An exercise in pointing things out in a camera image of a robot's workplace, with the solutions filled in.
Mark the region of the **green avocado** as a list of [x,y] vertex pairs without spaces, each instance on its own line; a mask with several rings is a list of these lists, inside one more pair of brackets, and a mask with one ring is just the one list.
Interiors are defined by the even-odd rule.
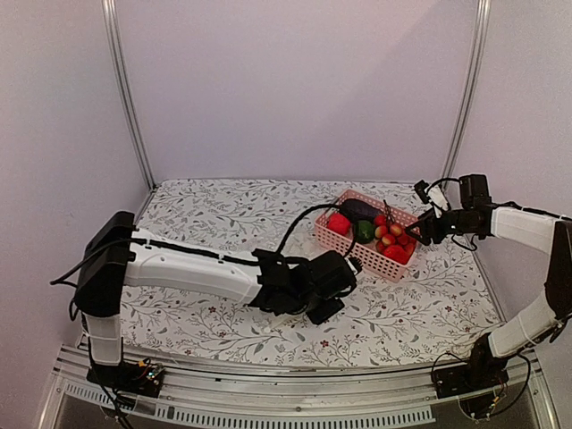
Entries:
[[375,226],[367,220],[359,220],[355,237],[356,242],[362,245],[372,242],[375,239]]

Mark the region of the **dark purple eggplant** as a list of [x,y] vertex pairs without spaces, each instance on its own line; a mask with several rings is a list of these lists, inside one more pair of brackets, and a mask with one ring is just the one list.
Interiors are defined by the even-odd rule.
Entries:
[[371,206],[367,202],[357,199],[348,198],[340,205],[340,210],[356,221],[368,221],[372,223],[374,219],[382,214],[379,208]]

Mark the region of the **clear zip top bag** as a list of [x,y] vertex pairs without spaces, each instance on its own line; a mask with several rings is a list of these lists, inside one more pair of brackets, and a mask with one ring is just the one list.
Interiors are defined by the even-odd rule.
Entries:
[[[286,228],[276,231],[268,231],[258,234],[254,238],[249,239],[245,248],[254,250],[261,248],[265,250],[276,250],[285,235]],[[315,236],[314,225],[310,221],[300,223],[287,238],[286,244],[282,249],[282,253],[286,257],[305,257],[313,259],[324,252],[324,249],[318,243]]]

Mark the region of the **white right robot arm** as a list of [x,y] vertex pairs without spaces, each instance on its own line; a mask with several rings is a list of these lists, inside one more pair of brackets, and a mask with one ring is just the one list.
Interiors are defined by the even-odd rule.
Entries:
[[493,202],[483,174],[464,175],[455,182],[460,200],[457,209],[441,191],[442,180],[415,184],[417,196],[429,208],[407,227],[407,235],[426,246],[467,234],[480,240],[493,237],[534,248],[549,258],[540,295],[473,345],[461,377],[468,389],[480,390],[519,351],[544,340],[555,341],[567,327],[571,318],[571,220],[514,202]]

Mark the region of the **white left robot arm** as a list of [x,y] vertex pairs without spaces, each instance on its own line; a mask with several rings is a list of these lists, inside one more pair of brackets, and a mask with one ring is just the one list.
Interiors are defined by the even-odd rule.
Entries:
[[241,256],[160,238],[134,215],[114,214],[88,243],[74,303],[87,325],[90,356],[114,388],[132,381],[122,360],[122,289],[157,286],[205,293],[275,316],[306,315],[319,325],[343,308],[357,286],[360,261],[335,250],[313,259],[255,249]]

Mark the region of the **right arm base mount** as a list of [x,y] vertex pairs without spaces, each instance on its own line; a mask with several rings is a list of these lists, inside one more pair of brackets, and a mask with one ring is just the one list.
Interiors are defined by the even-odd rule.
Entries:
[[457,397],[460,410],[472,420],[488,420],[506,397],[508,360],[479,362],[446,352],[435,359],[430,377],[438,399]]

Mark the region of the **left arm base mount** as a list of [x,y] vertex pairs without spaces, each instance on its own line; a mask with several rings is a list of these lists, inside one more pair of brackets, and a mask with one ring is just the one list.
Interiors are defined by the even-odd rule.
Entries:
[[91,364],[87,380],[108,390],[157,399],[164,383],[164,366],[145,358],[138,363],[122,361],[118,366]]

